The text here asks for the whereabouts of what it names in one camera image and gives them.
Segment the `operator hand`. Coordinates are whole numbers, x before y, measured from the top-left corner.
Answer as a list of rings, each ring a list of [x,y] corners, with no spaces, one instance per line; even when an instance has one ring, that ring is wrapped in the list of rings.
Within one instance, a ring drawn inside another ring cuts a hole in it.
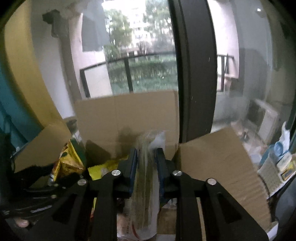
[[[21,219],[20,217],[14,217],[6,219],[6,222],[16,234],[26,235],[28,233],[27,227],[30,224],[28,220]]]

